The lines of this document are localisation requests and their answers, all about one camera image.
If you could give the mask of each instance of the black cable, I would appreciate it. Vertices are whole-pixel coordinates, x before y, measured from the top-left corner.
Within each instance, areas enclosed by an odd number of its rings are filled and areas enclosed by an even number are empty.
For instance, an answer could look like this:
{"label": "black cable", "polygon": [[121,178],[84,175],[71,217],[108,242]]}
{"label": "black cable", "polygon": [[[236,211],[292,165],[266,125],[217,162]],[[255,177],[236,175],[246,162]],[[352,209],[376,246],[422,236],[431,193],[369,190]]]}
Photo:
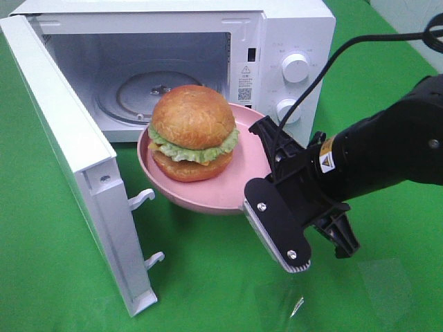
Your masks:
{"label": "black cable", "polygon": [[328,59],[326,65],[323,67],[321,72],[318,74],[316,79],[311,83],[311,85],[302,93],[302,95],[297,99],[294,105],[288,110],[286,115],[283,117],[282,121],[278,125],[275,138],[273,144],[271,146],[270,156],[271,156],[271,173],[272,177],[275,179],[276,176],[276,148],[278,137],[280,136],[284,125],[288,121],[289,117],[296,110],[296,108],[305,100],[305,98],[316,88],[318,83],[323,79],[326,72],[331,68],[332,64],[336,61],[338,56],[347,50],[349,47],[361,43],[361,42],[405,42],[410,40],[418,40],[421,39],[423,42],[433,50],[437,52],[443,53],[443,43],[439,41],[437,38],[443,36],[443,29],[441,30],[431,30],[434,26],[443,25],[443,13],[438,14],[432,18],[428,25],[426,26],[424,32],[422,33],[395,33],[390,35],[363,35],[351,38],[347,42],[345,42],[338,50],[334,52],[334,54]]}

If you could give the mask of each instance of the yellow warning sticker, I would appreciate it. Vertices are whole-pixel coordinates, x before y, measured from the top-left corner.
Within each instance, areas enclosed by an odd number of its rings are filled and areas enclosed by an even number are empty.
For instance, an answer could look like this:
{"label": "yellow warning sticker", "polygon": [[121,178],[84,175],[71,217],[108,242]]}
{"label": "yellow warning sticker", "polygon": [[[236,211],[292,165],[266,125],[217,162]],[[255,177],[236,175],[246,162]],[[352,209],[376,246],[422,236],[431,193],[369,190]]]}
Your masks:
{"label": "yellow warning sticker", "polygon": [[334,142],[334,139],[335,136],[328,138],[320,148],[320,156],[318,159],[323,173],[328,173],[335,169],[334,158],[332,156],[332,143]]}

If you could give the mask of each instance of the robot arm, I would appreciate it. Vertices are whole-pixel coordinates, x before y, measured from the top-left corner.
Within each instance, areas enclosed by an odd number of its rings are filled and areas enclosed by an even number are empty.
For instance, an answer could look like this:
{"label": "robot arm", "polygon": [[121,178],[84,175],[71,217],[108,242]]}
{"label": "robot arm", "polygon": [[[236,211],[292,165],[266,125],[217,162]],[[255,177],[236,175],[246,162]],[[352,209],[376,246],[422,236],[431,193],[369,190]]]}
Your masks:
{"label": "robot arm", "polygon": [[388,109],[327,140],[316,133],[306,149],[279,133],[270,117],[249,130],[262,140],[275,172],[246,184],[246,215],[290,273],[310,265],[303,234],[310,225],[334,242],[338,258],[359,249],[343,201],[404,180],[443,185],[443,75],[424,78]]}

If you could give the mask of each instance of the qr code sticker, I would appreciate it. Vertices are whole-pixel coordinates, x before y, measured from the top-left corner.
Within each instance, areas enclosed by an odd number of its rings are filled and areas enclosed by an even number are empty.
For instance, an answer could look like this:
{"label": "qr code sticker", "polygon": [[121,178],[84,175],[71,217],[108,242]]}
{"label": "qr code sticker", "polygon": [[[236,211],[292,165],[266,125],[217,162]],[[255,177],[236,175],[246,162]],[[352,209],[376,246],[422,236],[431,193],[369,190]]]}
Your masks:
{"label": "qr code sticker", "polygon": [[251,100],[252,89],[238,89],[238,100]]}

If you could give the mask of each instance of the microwave label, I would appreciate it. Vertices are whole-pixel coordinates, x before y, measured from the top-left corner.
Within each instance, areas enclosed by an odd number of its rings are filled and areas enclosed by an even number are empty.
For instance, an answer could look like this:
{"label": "microwave label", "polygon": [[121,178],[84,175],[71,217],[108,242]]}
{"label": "microwave label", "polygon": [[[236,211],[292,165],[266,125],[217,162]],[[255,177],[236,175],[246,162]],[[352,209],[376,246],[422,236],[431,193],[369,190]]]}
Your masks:
{"label": "microwave label", "polygon": [[238,95],[239,102],[247,103],[252,100],[252,91],[255,81],[255,66],[251,63],[240,63],[237,65]]}

